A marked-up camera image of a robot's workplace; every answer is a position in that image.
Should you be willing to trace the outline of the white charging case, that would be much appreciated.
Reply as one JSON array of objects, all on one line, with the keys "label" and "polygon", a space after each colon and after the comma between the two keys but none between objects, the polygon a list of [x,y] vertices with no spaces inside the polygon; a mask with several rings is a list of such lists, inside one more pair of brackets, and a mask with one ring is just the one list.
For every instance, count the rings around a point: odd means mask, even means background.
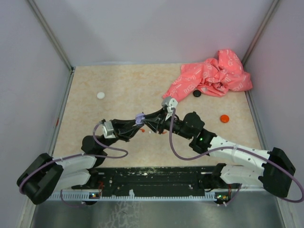
[{"label": "white charging case", "polygon": [[97,97],[98,99],[104,99],[104,98],[105,98],[105,93],[99,92],[99,93],[97,93],[96,97]]}]

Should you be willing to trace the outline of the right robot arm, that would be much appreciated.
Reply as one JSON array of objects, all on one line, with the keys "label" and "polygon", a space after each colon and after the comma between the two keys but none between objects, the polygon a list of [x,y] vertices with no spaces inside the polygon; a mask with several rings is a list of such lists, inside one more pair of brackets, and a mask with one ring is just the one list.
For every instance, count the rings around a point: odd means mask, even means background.
[{"label": "right robot arm", "polygon": [[169,135],[175,133],[189,139],[189,146],[198,153],[198,158],[208,155],[232,161],[234,165],[217,165],[212,182],[218,188],[239,183],[262,187],[280,198],[289,193],[295,167],[282,149],[258,150],[230,142],[204,129],[205,124],[196,112],[180,120],[174,112],[168,114],[161,109],[153,114],[138,114],[135,122],[154,132],[168,130]]}]

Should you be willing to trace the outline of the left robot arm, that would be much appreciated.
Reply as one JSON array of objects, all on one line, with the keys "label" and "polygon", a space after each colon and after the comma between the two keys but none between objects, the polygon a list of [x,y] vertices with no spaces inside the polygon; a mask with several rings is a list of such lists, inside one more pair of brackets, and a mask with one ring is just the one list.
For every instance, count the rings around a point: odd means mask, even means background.
[{"label": "left robot arm", "polygon": [[98,185],[99,177],[90,172],[105,159],[122,159],[128,151],[113,147],[118,140],[128,142],[144,125],[142,118],[134,120],[102,120],[92,135],[82,140],[81,152],[62,158],[40,154],[21,174],[17,186],[21,194],[35,204],[45,202],[53,192],[74,186]]}]

